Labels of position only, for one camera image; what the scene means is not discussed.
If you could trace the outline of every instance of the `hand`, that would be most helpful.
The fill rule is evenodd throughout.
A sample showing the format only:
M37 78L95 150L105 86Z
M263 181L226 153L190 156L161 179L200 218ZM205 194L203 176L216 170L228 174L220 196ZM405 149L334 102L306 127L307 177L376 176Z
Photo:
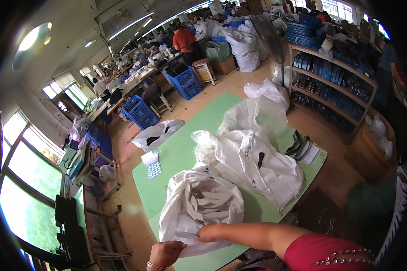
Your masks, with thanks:
M153 265L167 268L176 262L179 254L186 247L187 244L184 244L181 241L166 241L157 243L152 246L149 261Z
M196 235L199 236L200 242L209 243L217 239L218 228L221 224L204 225Z

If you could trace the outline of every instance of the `wooden stool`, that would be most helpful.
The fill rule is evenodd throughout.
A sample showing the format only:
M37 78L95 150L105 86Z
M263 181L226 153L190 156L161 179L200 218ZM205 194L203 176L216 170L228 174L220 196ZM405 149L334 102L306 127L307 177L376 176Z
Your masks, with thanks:
M191 67L201 83L211 82L213 85L216 84L214 83L216 76L207 58L193 62Z

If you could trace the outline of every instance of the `standing fan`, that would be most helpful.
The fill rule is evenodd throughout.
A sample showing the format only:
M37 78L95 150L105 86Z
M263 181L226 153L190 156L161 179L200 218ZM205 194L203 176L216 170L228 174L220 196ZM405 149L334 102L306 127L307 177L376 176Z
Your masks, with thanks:
M263 14L250 14L250 19L259 38L264 44L267 51L276 63L282 65L282 86L285 86L283 63L285 62L285 56L283 55L283 41L282 37L285 35L285 31L282 28L276 28L271 21Z

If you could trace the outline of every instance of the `silver bangle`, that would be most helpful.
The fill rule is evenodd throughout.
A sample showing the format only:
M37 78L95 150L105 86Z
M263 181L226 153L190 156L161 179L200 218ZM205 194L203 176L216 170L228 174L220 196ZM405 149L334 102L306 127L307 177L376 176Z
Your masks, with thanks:
M151 268L155 268L155 269L161 270L161 271L167 271L169 269L169 266L168 267L160 267L160 266L152 264L151 262L147 262L146 265L151 267Z

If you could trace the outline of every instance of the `shelf board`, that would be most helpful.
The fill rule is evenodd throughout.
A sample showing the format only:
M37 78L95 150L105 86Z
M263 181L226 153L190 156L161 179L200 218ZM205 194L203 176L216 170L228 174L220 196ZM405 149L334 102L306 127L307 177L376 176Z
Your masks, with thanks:
M310 76L310 77L312 77L314 79L317 79L318 81L323 82L326 85L331 86L332 88L336 89L337 91L345 94L348 98L354 100L356 103L361 105L363 108L366 108L368 106L368 104L364 100L362 100L359 97L357 97L356 95L354 95L351 91L349 91L347 89L344 89L344 88L342 88L341 86L339 86L337 84L333 84L332 82L327 81L326 79L321 78L318 75L316 75L316 74L314 74L314 73L312 73L310 71L306 71L306 70L304 70L302 68L297 68L297 67L293 67L293 70L298 71L299 73L303 73L304 75Z
M312 111L310 109L307 109L304 106L298 105L296 104L292 99L291 99L291 104L294 105L296 108L306 112L309 116L313 117L314 119L318 120L319 122L321 122L322 124L324 124L326 127L328 127L329 129L331 129L333 132L335 132L337 135L339 135L342 139L349 141L350 138L352 137L352 133L351 134L345 134L342 133L335 125L327 122L323 116L321 116L320 113Z
M311 54L311 55L314 55L314 56L317 56L317 57L319 57L319 58L322 58L322 59L326 60L323 55L321 55L319 52L317 52L317 51L315 51L315 50L313 50L313 49L310 49L310 48L307 48L307 47L303 47L303 46L297 46L297 45L291 45L291 47L292 47L294 50L303 51L303 52L305 52L305 53L308 53L308 54ZM348 65L348 64L346 64L346 63L340 61L339 59L332 58L332 60L331 60L330 62L331 62L331 63L335 63L336 65L338 65L338 66L340 66L340 67L346 69L347 71L354 73L355 75L357 75L357 76L360 77L361 79L365 80L368 84L370 84L370 85L373 86L374 88L377 87L377 82L376 82L375 80L372 80L372 79L369 78L368 76L366 76L366 75L364 75L364 74L358 72L358 71L355 70L353 67L351 67L350 65Z
M346 118L349 122L353 123L354 125L358 125L359 122L356 121L355 119L353 119L352 116L348 115L345 111L343 111L342 109L338 108L336 105L332 104L330 101L328 100L324 100L323 98L321 98L320 96L316 96L313 93L310 93L309 91L305 90L305 89L301 89L299 87L296 86L292 86L294 90L303 93L304 95L307 95L309 97L311 97L314 100L319 101L320 103L326 105L327 107L329 107L331 110L337 112L339 115L343 116L344 118Z

